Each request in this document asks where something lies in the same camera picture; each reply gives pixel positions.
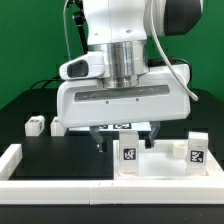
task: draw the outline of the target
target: white platform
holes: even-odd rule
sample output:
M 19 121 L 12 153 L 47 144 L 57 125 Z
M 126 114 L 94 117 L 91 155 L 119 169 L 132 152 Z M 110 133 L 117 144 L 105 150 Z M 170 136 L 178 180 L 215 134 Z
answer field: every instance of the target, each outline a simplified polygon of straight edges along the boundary
M 158 141 L 160 151 L 142 147 L 138 177 L 120 176 L 115 159 L 111 181 L 0 181 L 0 204 L 224 204 L 224 174 L 211 153 L 206 176 L 188 176 L 186 162 L 171 158 L 170 144 Z M 11 147 L 0 158 L 0 177 L 11 163 L 5 158 L 20 149 Z

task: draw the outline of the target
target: black joint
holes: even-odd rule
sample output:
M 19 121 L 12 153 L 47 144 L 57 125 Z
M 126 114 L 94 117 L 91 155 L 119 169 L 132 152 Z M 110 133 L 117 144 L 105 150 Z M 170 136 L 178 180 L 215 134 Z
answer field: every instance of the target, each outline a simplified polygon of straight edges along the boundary
M 66 8 L 68 9 L 70 7 L 70 5 L 74 4 L 74 0 L 70 0 L 68 1 L 68 4 L 66 5 Z
M 86 21 L 82 12 L 75 12 L 73 14 L 73 19 L 75 21 L 76 26 L 83 26 Z
M 167 0 L 164 17 L 166 36 L 188 33 L 202 15 L 200 0 Z
M 75 0 L 75 4 L 76 4 L 80 9 L 83 9 L 83 3 L 82 3 L 82 0 Z
M 102 142 L 102 152 L 108 152 L 108 141 L 106 139 L 103 140 Z
M 145 148 L 146 149 L 151 149 L 154 146 L 154 142 L 148 137 L 145 138 Z

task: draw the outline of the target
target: black table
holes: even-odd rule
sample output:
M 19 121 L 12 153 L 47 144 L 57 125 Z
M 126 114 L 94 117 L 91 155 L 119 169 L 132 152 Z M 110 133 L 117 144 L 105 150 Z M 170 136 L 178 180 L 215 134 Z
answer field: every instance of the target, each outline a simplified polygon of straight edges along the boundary
M 161 129 L 157 138 L 186 139 L 189 131 L 208 132 L 209 149 L 224 168 L 224 105 L 217 102 L 206 91 L 195 90 L 195 92 L 199 95 L 200 101 L 191 102 L 192 112 L 190 116 L 186 120 L 161 122 Z M 88 133 L 64 138 L 50 137 L 49 126 L 56 116 L 56 93 L 57 90 L 55 89 L 28 90 L 0 111 L 0 155 L 12 143 L 22 143 L 24 150 L 24 159 L 11 179 L 112 179 L 112 149 L 107 153 L 98 153 L 95 142 Z M 38 138 L 26 138 L 24 124 L 31 116 L 40 114 L 44 115 L 46 119 L 47 128 L 45 132 Z M 107 138 L 112 142 L 114 136 L 109 134 Z M 48 158 L 52 155 L 55 157 L 49 162 Z M 41 163 L 42 166 L 38 166 L 37 169 L 35 163 Z M 1 205 L 0 220 L 4 224 L 223 223 L 224 206 Z

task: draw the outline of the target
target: sticker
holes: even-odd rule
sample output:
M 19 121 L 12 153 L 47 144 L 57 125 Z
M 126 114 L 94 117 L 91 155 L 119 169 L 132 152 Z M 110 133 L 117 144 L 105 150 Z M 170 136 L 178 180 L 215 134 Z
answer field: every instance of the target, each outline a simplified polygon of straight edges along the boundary
M 192 163 L 204 163 L 204 155 L 203 151 L 192 150 L 190 154 L 190 161 Z
M 102 125 L 102 126 L 100 126 L 100 129 L 108 129 L 108 128 L 109 128 L 108 125 Z
M 133 161 L 136 160 L 136 148 L 124 149 L 124 160 Z
M 114 129 L 131 129 L 131 124 L 115 124 Z

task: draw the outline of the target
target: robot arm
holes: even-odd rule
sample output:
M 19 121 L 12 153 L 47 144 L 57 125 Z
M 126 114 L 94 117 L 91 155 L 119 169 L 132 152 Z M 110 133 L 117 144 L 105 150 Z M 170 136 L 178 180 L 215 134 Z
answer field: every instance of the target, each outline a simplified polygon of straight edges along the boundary
M 57 102 L 59 121 L 64 127 L 188 116 L 189 97 L 169 69 L 147 66 L 146 39 L 152 34 L 150 6 L 151 0 L 83 1 L 88 45 L 93 52 L 60 68 L 61 77 L 67 80 L 59 88 Z M 201 0 L 154 1 L 157 33 L 185 34 L 200 19 L 202 7 Z M 78 69 L 79 64 L 85 72 Z M 186 87 L 188 66 L 178 65 L 174 70 Z

